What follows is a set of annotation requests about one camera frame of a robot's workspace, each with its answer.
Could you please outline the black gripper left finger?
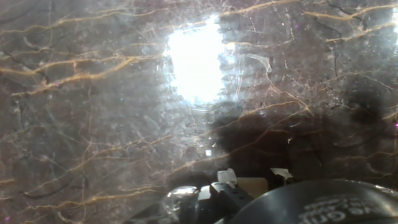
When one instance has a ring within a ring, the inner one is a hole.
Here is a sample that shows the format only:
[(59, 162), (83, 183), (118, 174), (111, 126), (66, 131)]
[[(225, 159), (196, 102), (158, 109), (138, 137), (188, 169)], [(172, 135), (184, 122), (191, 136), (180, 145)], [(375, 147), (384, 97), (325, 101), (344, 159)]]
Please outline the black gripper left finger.
[(217, 172), (217, 181), (203, 186), (198, 196), (198, 219), (230, 219), (254, 198), (238, 187), (233, 169)]

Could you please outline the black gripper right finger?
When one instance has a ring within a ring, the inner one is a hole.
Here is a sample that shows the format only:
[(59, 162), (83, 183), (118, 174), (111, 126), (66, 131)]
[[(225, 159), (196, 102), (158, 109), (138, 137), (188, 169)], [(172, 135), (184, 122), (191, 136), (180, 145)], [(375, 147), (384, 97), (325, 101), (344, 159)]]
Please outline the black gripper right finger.
[(288, 169), (271, 168), (271, 179), (269, 186), (271, 189), (283, 187), (295, 182), (295, 177), (289, 172)]

